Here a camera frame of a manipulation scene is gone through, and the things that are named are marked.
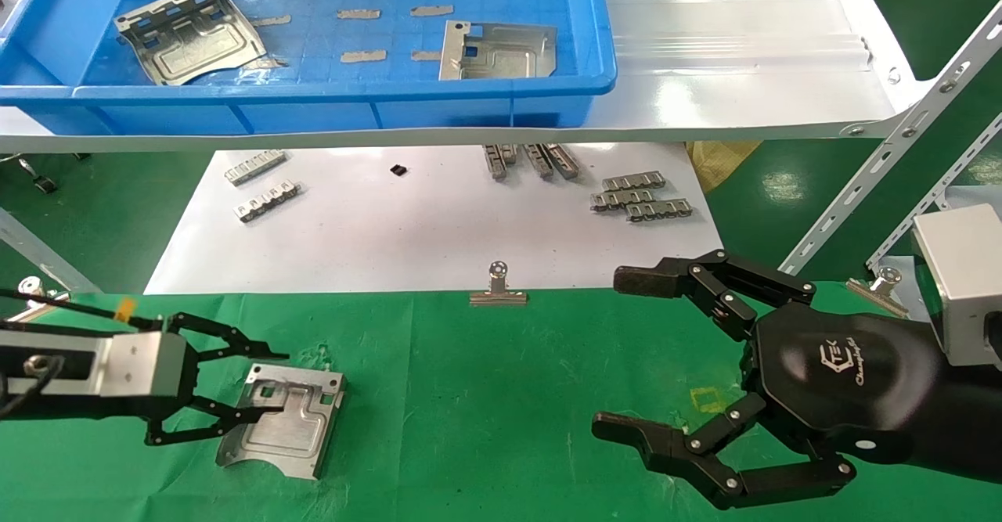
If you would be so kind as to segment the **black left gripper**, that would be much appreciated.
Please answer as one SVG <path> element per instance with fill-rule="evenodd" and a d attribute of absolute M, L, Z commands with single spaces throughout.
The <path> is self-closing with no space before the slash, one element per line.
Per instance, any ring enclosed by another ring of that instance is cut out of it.
<path fill-rule="evenodd" d="M 224 347 L 197 351 L 183 330 L 215 337 Z M 93 332 L 79 327 L 4 326 L 1 334 L 2 418 L 107 419 L 146 422 L 147 446 L 223 437 L 282 407 L 233 407 L 194 396 L 196 364 L 230 357 L 287 359 L 239 327 L 191 314 L 161 320 L 161 332 Z M 208 427 L 164 430 L 164 421 L 189 408 L 213 416 Z"/>

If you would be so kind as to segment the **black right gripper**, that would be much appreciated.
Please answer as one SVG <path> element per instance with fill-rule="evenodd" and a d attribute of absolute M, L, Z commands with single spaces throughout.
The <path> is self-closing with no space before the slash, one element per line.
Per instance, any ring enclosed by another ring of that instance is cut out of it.
<path fill-rule="evenodd" d="M 645 469 L 687 481 L 719 510 L 834 495 L 856 476 L 838 454 L 1000 482 L 999 369 L 951 365 L 927 323 L 817 311 L 806 305 L 815 284 L 726 250 L 619 266 L 613 290 L 687 298 L 731 340 L 748 341 L 745 382 L 762 397 L 745 394 L 692 434 L 612 412 L 591 422 L 595 437 L 635 448 Z M 756 320 L 741 294 L 777 309 Z M 723 464 L 719 452 L 761 415 L 809 460 L 744 471 Z"/>

